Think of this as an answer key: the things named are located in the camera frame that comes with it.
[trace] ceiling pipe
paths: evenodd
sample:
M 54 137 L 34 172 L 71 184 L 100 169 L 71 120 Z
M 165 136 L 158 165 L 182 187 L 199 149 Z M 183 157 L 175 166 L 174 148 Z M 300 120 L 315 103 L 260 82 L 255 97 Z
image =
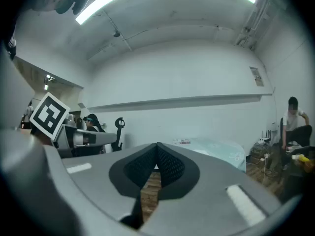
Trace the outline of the ceiling pipe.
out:
M 132 48 L 128 44 L 127 40 L 125 39 L 124 35 L 120 30 L 118 30 L 117 26 L 115 25 L 114 21 L 111 19 L 111 17 L 107 14 L 106 11 L 104 11 L 105 15 L 108 17 L 109 22 L 112 24 L 112 26 L 115 28 L 115 31 L 118 31 L 120 33 L 120 37 L 123 39 L 123 42 L 127 45 L 128 49 L 132 52 Z
M 260 24 L 261 19 L 264 17 L 264 15 L 265 15 L 265 13 L 266 13 L 266 10 L 267 10 L 267 8 L 269 7 L 269 4 L 270 4 L 270 0 L 267 0 L 266 4 L 265 4 L 265 6 L 264 6 L 264 10 L 263 10 L 263 12 L 262 12 L 262 14 L 261 14 L 261 17 L 260 17 L 259 20 L 257 21 L 257 24 L 254 26 L 254 29 L 253 29 L 254 31 L 257 30 L 257 28 L 258 28 L 258 26 L 259 26 L 259 24 Z
M 256 16 L 255 16 L 255 19 L 254 19 L 252 25 L 251 25 L 251 29 L 253 29 L 253 28 L 256 26 L 257 22 L 260 20 L 260 17 L 261 17 L 261 15 L 262 15 L 263 12 L 264 12 L 267 3 L 268 3 L 268 0 L 263 0 L 263 3 L 262 3 L 262 5 L 261 5 L 261 7 L 260 7 L 258 13 L 257 13 Z
M 248 15 L 248 17 L 247 17 L 245 23 L 243 24 L 243 27 L 242 27 L 242 29 L 241 29 L 241 32 L 237 35 L 237 38 L 236 38 L 236 40 L 235 40 L 235 42 L 234 42 L 234 45 L 239 45 L 239 43 L 241 42 L 242 39 L 240 40 L 240 36 L 241 36 L 243 30 L 244 30 L 245 28 L 248 28 L 248 24 L 249 24 L 249 21 L 250 21 L 250 19 L 251 19 L 251 17 L 252 17 L 252 14 L 253 14 L 253 13 L 255 12 L 255 10 L 257 9 L 257 6 L 256 6 L 256 5 L 257 5 L 257 2 L 258 2 L 258 1 L 259 1 L 259 0 L 256 0 L 256 2 L 252 4 L 252 11 L 251 11 L 251 13 Z
M 255 22 L 254 22 L 253 25 L 252 25 L 252 30 L 254 30 L 254 31 L 257 30 L 258 25 L 259 25 L 261 19 L 263 18 L 263 16 L 264 16 L 265 13 L 266 13 L 266 10 L 267 10 L 267 8 L 268 8 L 268 6 L 269 6 L 269 2 L 270 2 L 270 0 L 265 0 L 265 3 L 264 3 L 264 5 L 263 5 L 263 7 L 261 8 L 258 17 L 256 18 Z

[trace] white shirt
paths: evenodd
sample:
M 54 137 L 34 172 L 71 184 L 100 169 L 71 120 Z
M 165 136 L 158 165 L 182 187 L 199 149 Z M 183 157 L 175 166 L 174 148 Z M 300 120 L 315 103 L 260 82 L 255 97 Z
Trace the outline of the white shirt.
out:
M 96 126 L 93 126 L 93 128 L 95 128 L 95 129 L 97 130 L 97 132 L 99 132 L 99 129 L 98 129 L 98 127 L 96 127 Z
M 24 112 L 24 115 L 25 115 L 24 122 L 30 122 L 30 118 L 33 111 L 34 111 L 34 108 L 32 106 L 28 106 L 28 108 L 26 108 Z
M 297 108 L 295 115 L 291 114 L 289 110 L 284 113 L 283 125 L 286 126 L 286 131 L 292 131 L 293 129 L 297 128 L 297 117 L 298 115 L 301 116 L 302 114 L 304 114 L 304 112 L 300 108 Z

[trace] wall sign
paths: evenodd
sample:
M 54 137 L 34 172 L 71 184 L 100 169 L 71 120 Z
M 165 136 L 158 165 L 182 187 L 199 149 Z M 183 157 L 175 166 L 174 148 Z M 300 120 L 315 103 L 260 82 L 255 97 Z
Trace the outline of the wall sign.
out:
M 40 131 L 54 140 L 70 108 L 51 93 L 46 93 L 40 101 L 30 121 Z
M 258 72 L 258 69 L 255 68 L 255 67 L 250 67 L 251 71 L 252 71 L 252 75 L 254 76 L 254 79 L 255 79 L 255 82 L 256 82 L 256 85 L 258 87 L 263 87 L 264 84 L 262 82 L 262 79 L 261 79 L 261 76 Z

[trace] cable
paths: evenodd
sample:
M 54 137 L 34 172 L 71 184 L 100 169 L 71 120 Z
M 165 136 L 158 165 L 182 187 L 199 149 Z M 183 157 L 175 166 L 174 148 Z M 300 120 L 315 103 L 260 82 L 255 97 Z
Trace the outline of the cable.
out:
M 276 172 L 274 169 L 269 170 L 269 169 L 264 168 L 264 170 L 262 170 L 262 168 L 261 168 L 260 172 L 264 173 L 264 176 L 267 176 L 267 177 L 270 177 L 270 178 L 277 177 L 279 175 L 279 173 Z
M 305 37 L 302 44 L 300 44 L 294 51 L 292 51 L 284 60 L 282 60 L 279 64 L 274 65 L 272 69 L 270 69 L 270 72 L 273 72 L 277 67 L 279 67 L 284 61 L 286 61 L 289 57 L 291 57 L 308 39 Z
M 265 158 L 265 167 L 264 167 L 264 178 L 262 180 L 262 185 L 264 185 L 264 181 L 265 181 L 265 170 L 266 170 L 266 158 Z
M 246 162 L 246 164 L 250 164 L 250 165 L 257 165 L 258 163 L 248 163 L 248 162 Z
M 278 125 L 278 123 L 277 123 L 277 103 L 276 103 L 275 90 L 276 90 L 276 87 L 274 87 L 273 92 L 272 92 L 272 95 L 273 95 L 274 101 L 275 101 L 275 110 L 276 110 L 275 125 L 276 125 L 276 128 L 277 128 L 277 125 Z

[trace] black chair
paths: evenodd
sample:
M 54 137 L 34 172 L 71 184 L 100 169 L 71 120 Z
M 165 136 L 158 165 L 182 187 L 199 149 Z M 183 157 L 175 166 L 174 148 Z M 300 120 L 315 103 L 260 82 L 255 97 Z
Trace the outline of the black chair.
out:
M 280 120 L 280 140 L 279 140 L 279 159 L 280 159 L 280 163 L 281 163 L 281 169 L 279 172 L 279 178 L 278 178 L 278 183 L 280 183 L 281 178 L 282 178 L 282 174 L 283 174 L 283 166 L 285 166 L 287 163 L 290 162 L 290 157 L 291 155 L 287 155 L 285 152 L 285 149 L 282 149 L 282 134 L 283 134 L 283 129 L 284 129 L 284 123 L 283 123 L 283 118 L 281 118 Z

